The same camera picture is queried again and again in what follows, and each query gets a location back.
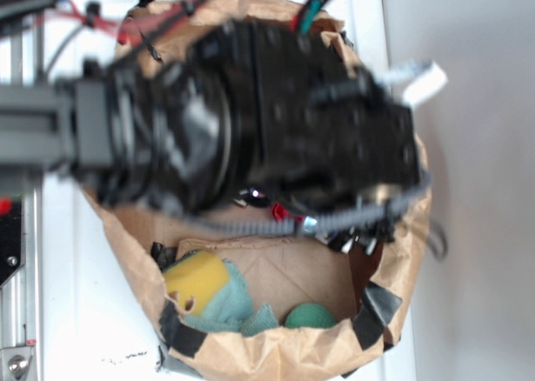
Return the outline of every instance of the brown paper bag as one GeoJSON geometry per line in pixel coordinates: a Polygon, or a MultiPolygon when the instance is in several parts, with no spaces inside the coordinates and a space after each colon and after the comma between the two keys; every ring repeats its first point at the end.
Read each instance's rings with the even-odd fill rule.
{"type": "MultiPolygon", "coordinates": [[[[151,3],[129,18],[168,9],[151,3]]],[[[164,62],[184,58],[186,45],[226,19],[252,18],[288,25],[298,5],[280,0],[211,0],[191,21],[154,47],[164,62]]],[[[313,25],[346,63],[359,59],[339,35],[342,23],[321,13],[313,25]]],[[[129,45],[119,46],[121,55],[129,45]]],[[[147,52],[140,65],[146,76],[160,63],[147,52]]],[[[425,150],[420,157],[426,163],[425,150]]],[[[247,237],[225,240],[191,228],[177,219],[137,208],[114,211],[98,206],[104,230],[120,266],[147,317],[174,358],[208,380],[324,380],[355,370],[396,345],[425,252],[431,192],[422,196],[398,224],[396,242],[367,257],[360,249],[344,255],[319,242],[293,237],[247,237]],[[178,256],[210,249],[232,260],[247,279],[255,307],[273,305],[279,321],[302,302],[318,302],[339,321],[329,329],[275,328],[250,338],[239,333],[203,333],[181,322],[176,302],[149,254],[153,241],[178,246],[178,256]]],[[[218,211],[225,219],[271,219],[269,211],[235,206],[218,211]]]]}

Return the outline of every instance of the light blue cloth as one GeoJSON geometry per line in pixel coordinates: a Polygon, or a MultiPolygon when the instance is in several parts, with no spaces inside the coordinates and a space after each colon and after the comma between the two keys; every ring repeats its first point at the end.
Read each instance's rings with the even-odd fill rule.
{"type": "Polygon", "coordinates": [[[262,307],[240,327],[244,337],[252,337],[266,329],[278,327],[278,321],[271,304],[264,303],[262,307]]]}
{"type": "Polygon", "coordinates": [[[200,316],[185,316],[185,323],[207,333],[241,332],[246,337],[278,327],[269,304],[264,303],[254,313],[247,281],[234,263],[224,263],[230,281],[206,305],[200,316]]]}

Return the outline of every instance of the robotic arm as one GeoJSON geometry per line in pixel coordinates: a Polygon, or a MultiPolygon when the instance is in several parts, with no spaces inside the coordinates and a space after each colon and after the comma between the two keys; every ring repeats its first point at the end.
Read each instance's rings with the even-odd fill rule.
{"type": "Polygon", "coordinates": [[[307,216],[215,226],[224,231],[356,227],[391,240],[429,179],[410,110],[356,71],[318,36],[225,23],[154,79],[134,64],[86,62],[81,79],[0,86],[0,167],[57,171],[101,204],[186,219],[239,191],[307,216]]]}

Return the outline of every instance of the yellow sponge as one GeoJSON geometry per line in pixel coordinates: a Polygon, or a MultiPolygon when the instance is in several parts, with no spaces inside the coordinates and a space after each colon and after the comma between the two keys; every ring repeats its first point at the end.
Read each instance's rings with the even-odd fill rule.
{"type": "Polygon", "coordinates": [[[228,283],[230,275],[222,259],[208,251],[197,251],[164,272],[167,293],[179,292],[179,304],[186,308],[191,297],[191,314],[201,315],[204,307],[228,283]]]}

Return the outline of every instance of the green ball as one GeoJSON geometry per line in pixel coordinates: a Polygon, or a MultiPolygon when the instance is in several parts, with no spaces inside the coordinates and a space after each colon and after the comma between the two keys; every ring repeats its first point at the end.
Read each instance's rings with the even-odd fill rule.
{"type": "Polygon", "coordinates": [[[317,303],[304,303],[294,308],[286,317],[286,328],[331,328],[336,325],[333,315],[317,303]]]}

